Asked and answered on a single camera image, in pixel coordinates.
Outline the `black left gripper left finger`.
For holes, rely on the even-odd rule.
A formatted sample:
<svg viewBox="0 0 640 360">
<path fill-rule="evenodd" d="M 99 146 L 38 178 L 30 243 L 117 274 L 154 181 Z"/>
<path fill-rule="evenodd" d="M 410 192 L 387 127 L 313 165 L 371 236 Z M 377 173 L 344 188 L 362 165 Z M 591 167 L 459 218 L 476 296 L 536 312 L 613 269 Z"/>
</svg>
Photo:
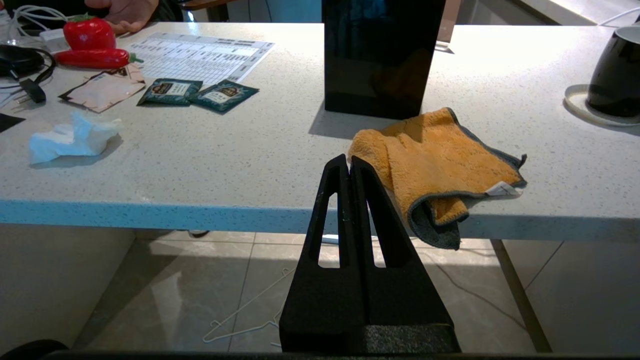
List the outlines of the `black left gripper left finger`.
<svg viewBox="0 0 640 360">
<path fill-rule="evenodd" d="M 333 195 L 337 196 L 334 218 L 339 265 L 324 268 L 319 258 Z M 279 319 L 284 353 L 347 353 L 354 348 L 352 334 L 365 324 L 352 199 L 349 168 L 341 154 L 323 169 L 302 252 Z"/>
</svg>

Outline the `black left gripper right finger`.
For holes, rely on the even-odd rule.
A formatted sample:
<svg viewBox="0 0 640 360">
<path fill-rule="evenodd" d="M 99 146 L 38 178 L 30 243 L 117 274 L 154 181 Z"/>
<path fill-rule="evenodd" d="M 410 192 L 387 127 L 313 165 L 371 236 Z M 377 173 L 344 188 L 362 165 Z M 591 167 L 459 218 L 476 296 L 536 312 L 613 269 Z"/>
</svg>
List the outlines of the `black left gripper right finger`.
<svg viewBox="0 0 640 360">
<path fill-rule="evenodd" d="M 353 156 L 350 178 L 368 323 L 453 325 L 377 171 L 368 162 Z"/>
</svg>

